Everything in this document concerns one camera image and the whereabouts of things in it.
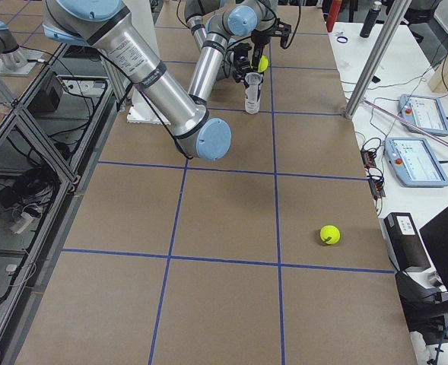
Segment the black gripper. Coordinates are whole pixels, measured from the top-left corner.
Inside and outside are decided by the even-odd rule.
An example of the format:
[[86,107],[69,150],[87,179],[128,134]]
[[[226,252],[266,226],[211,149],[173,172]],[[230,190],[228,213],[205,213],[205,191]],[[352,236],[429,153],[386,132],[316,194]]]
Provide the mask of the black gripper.
[[259,63],[262,58],[262,47],[255,45],[253,54],[249,61],[249,51],[251,45],[248,43],[240,43],[234,47],[233,51],[233,78],[236,82],[245,80],[246,74],[253,71],[259,71]]
[[269,43],[267,30],[254,30],[251,33],[251,40],[255,48],[265,47]]

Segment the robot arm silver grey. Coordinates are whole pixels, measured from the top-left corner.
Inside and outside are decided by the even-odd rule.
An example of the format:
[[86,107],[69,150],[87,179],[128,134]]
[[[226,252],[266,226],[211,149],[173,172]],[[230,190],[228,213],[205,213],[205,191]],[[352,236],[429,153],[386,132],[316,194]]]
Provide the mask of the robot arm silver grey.
[[186,2],[186,24],[201,47],[188,90],[135,29],[122,1],[46,1],[43,27],[53,40],[103,51],[167,118],[176,145],[187,157],[218,160],[230,148],[231,130],[224,120],[209,118],[206,102],[227,45],[232,36],[269,28],[277,8],[275,1],[244,1],[218,13],[223,4]]
[[186,25],[200,48],[200,56],[189,85],[193,101],[204,106],[217,80],[231,36],[250,34],[262,17],[259,6],[251,1],[218,12],[222,1],[187,1]]

